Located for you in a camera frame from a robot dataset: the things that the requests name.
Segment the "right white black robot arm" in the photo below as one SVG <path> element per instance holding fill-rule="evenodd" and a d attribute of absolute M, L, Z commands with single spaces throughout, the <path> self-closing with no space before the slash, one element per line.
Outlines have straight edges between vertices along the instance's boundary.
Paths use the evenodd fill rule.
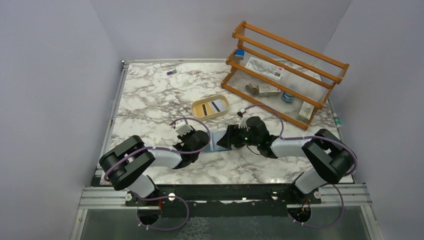
<path fill-rule="evenodd" d="M 242 120 L 242 125 L 227 127 L 216 145 L 225 148 L 254 146 L 259 154 L 270 159 L 282 157 L 307 158 L 312 168 L 302 173 L 288 190 L 289 199 L 300 204 L 309 193 L 325 184 L 337 184 L 356 165 L 356 156 L 327 129 L 304 137 L 272 135 L 258 116 Z"/>

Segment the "blue leather card holder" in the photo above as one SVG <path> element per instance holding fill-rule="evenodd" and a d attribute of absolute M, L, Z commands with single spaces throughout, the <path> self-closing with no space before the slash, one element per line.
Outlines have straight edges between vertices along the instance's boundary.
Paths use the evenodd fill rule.
<path fill-rule="evenodd" d="M 231 148 L 226 148 L 218 145 L 218 141 L 224 137 L 226 130 L 216 130 L 210 132 L 210 143 L 201 151 L 201 153 L 214 153 L 230 151 Z"/>

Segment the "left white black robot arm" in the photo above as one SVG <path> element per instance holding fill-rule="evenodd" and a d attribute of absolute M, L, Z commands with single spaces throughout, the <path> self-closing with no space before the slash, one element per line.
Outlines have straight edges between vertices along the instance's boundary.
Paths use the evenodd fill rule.
<path fill-rule="evenodd" d="M 171 147 L 147 146 L 138 135 L 133 135 L 105 153 L 99 164 L 116 191 L 128 189 L 138 195 L 144 205 L 152 205 L 157 200 L 156 185 L 144 175 L 149 167 L 182 169 L 199 158 L 199 150 L 210 141 L 202 130 L 192 130 L 178 137 L 181 142 Z"/>

